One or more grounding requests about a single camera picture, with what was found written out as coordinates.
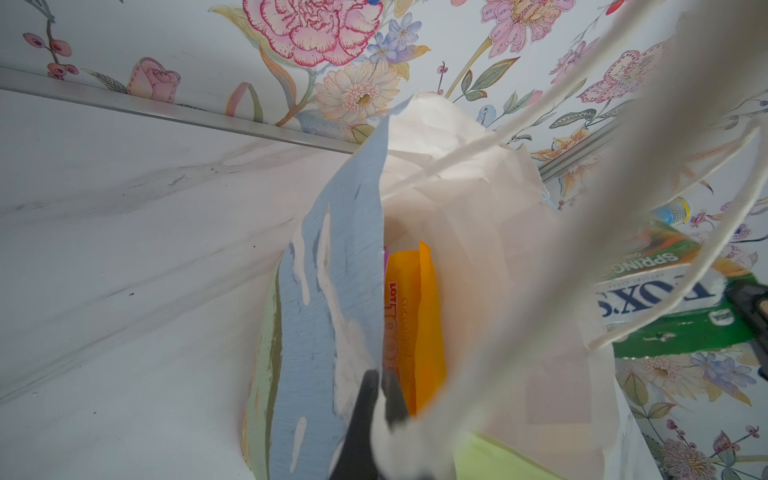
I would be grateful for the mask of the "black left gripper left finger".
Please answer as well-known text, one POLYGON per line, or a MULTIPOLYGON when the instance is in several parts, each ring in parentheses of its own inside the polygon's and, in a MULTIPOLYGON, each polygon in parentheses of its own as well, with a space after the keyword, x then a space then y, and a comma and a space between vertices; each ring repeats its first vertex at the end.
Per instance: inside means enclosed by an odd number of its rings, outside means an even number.
POLYGON ((379 395, 379 373, 365 372, 351 421, 330 480, 376 480, 378 469, 370 444, 371 424, 379 395))

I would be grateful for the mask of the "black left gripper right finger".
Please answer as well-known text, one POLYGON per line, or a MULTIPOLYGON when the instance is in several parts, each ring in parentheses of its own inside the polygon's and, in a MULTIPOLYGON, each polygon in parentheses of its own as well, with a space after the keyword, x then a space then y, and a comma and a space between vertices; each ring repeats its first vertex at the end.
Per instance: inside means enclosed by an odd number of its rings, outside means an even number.
POLYGON ((381 387, 385 399, 387 426, 393 427, 407 421, 410 418, 410 413, 397 374, 393 370, 383 370, 381 387))

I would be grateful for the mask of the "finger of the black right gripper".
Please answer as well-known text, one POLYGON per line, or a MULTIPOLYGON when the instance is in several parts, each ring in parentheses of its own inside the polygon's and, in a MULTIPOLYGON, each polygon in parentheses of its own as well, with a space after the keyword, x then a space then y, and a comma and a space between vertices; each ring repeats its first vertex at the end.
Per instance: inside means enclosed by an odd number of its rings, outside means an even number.
POLYGON ((758 374, 766 380, 767 286, 747 281, 736 281, 727 288, 725 296, 755 334, 751 344, 760 364, 758 374))

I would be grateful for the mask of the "yellow mango snack packet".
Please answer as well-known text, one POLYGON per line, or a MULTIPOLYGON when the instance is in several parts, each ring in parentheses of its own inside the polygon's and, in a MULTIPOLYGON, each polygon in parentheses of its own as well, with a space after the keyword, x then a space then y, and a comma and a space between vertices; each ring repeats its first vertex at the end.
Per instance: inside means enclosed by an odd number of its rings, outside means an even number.
POLYGON ((385 254, 383 368, 394 373, 407 411, 424 411, 445 382, 440 295, 430 247, 385 254))

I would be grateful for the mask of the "landscape print paper bag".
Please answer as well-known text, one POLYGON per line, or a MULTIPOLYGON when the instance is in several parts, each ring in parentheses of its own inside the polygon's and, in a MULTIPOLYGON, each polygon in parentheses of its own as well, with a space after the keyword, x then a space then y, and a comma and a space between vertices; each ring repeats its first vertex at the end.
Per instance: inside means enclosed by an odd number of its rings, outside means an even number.
POLYGON ((702 1, 675 43, 638 54, 651 96, 629 118, 624 179, 579 225, 544 199, 534 160, 508 141, 549 105, 612 83, 590 72, 647 25, 633 4, 532 105, 482 126, 448 99, 397 106, 332 177, 280 258, 261 325, 242 450, 258 479, 329 479, 366 371, 379 373, 370 444, 379 478, 640 479, 652 470, 627 434, 605 329, 586 296, 590 265, 620 207, 665 199, 661 175, 722 89, 767 44, 763 1, 702 1), (385 254, 431 249, 447 374, 426 409, 388 427, 381 387, 385 254))

